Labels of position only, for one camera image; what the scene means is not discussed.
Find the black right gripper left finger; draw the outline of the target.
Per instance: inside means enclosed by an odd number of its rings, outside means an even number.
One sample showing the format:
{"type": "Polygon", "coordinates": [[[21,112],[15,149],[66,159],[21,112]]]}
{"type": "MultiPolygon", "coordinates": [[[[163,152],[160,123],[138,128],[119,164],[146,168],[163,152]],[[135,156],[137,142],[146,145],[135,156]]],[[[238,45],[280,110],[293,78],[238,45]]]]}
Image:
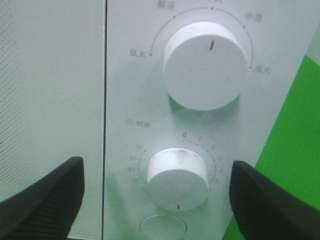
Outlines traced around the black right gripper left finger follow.
{"type": "Polygon", "coordinates": [[[84,197],[84,160],[68,159],[0,204],[2,240],[65,240],[84,197]]]}

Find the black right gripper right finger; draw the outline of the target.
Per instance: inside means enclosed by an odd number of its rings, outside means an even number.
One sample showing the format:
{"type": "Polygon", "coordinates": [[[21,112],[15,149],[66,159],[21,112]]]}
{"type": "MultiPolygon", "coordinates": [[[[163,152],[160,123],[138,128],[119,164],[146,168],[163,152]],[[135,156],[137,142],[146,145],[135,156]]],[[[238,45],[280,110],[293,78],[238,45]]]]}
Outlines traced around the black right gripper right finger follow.
{"type": "Polygon", "coordinates": [[[229,201],[246,240],[318,240],[320,212],[242,160],[232,164],[229,201]]]}

